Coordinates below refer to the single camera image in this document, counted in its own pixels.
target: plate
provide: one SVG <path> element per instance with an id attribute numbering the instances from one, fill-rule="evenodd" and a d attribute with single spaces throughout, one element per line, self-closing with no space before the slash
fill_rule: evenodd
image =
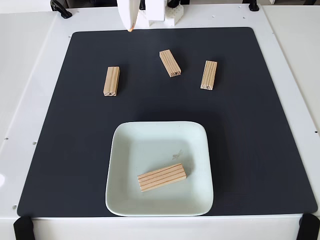
<path id="1" fill-rule="evenodd" d="M 138 175 L 182 164 L 186 179 L 141 192 Z M 105 204 L 119 216 L 197 216 L 212 207 L 207 134 L 190 121 L 127 122 L 115 130 Z"/>

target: light wooden block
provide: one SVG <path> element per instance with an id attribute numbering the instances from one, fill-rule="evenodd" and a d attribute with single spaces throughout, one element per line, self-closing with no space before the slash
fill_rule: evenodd
<path id="1" fill-rule="evenodd" d="M 181 163 L 147 172 L 138 176 L 142 192 L 173 184 L 187 178 Z"/>
<path id="2" fill-rule="evenodd" d="M 118 89 L 120 68 L 118 66 L 110 66 L 106 72 L 103 94 L 105 96 L 116 96 Z"/>
<path id="3" fill-rule="evenodd" d="M 172 56 L 170 50 L 161 51 L 160 58 L 170 78 L 181 74 L 181 69 L 178 66 L 176 60 L 174 59 L 174 56 Z"/>
<path id="4" fill-rule="evenodd" d="M 214 88 L 217 64 L 218 63 L 216 61 L 205 61 L 200 88 L 207 90 L 212 90 Z"/>

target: black mat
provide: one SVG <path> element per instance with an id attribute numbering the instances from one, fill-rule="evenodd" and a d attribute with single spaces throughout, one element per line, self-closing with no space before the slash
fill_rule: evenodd
<path id="1" fill-rule="evenodd" d="M 167 49 L 182 75 L 166 72 Z M 206 60 L 218 62 L 212 91 L 200 89 Z M 120 66 L 115 97 L 103 95 L 108 66 Z M 252 29 L 189 28 L 73 34 L 18 214 L 114 216 L 105 204 L 112 138 L 133 121 L 204 126 L 214 191 L 206 215 L 318 209 Z"/>

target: black clamp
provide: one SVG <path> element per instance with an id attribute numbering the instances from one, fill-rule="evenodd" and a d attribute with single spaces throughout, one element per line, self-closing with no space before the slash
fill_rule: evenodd
<path id="1" fill-rule="evenodd" d="M 243 4 L 249 4 L 249 9 L 250 9 L 251 12 L 259 11 L 257 0 L 243 0 L 242 3 Z"/>
<path id="2" fill-rule="evenodd" d="M 16 240 L 35 240 L 34 224 L 29 216 L 22 216 L 13 224 Z"/>
<path id="3" fill-rule="evenodd" d="M 170 2 L 168 2 L 168 7 L 175 9 L 176 7 L 178 7 L 180 0 L 171 0 Z"/>
<path id="4" fill-rule="evenodd" d="M 64 19 L 72 17 L 72 13 L 67 11 L 64 6 L 62 6 L 62 4 L 57 0 L 50 0 L 50 5 L 52 11 L 58 11 L 59 13 L 61 13 L 61 17 L 63 17 Z"/>
<path id="5" fill-rule="evenodd" d="M 303 214 L 299 221 L 299 232 L 296 240 L 317 240 L 320 220 L 312 214 Z"/>

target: wooden block on plate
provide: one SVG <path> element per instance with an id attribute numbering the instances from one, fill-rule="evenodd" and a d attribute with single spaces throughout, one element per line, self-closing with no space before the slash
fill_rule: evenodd
<path id="1" fill-rule="evenodd" d="M 173 184 L 186 179 L 184 167 L 181 163 L 164 167 L 138 176 L 142 192 Z"/>

